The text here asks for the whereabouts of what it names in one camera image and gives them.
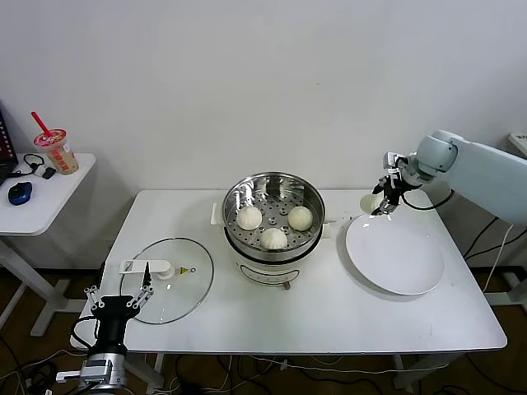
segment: cooker handle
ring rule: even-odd
[[[333,232],[331,231],[329,224],[322,224],[322,235],[320,236],[320,238],[331,239],[332,234]]]
[[[223,222],[222,213],[218,210],[221,207],[221,204],[213,203],[212,204],[212,213],[211,213],[211,225],[225,226]]]

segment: white robotic arm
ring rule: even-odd
[[[385,196],[374,215],[390,214],[405,192],[438,178],[494,216],[527,225],[527,160],[440,130],[409,156],[387,152],[384,167],[373,193]]]

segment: white wall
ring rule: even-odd
[[[524,0],[3,0],[19,151],[36,110],[98,160],[49,232],[12,242],[95,267],[142,188],[369,188],[434,129],[496,145],[527,125],[526,37]]]

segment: glass lid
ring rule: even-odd
[[[152,272],[154,295],[136,319],[142,323],[172,323],[192,313],[205,299],[214,278],[214,265],[208,251],[197,241],[185,238],[156,241],[134,260],[162,260],[170,270]],[[142,286],[143,273],[121,277],[119,293],[135,295]]]

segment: stainless steel steamer basket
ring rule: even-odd
[[[239,210],[257,207],[262,223],[255,230],[243,230],[236,223]],[[313,213],[313,225],[306,231],[292,229],[287,223],[289,211],[304,206]],[[226,194],[222,204],[223,222],[230,242],[247,257],[270,265],[289,263],[318,243],[324,224],[325,207],[318,191],[304,179],[286,173],[262,173],[242,179]],[[260,235],[278,228],[287,236],[284,249],[265,249]]]

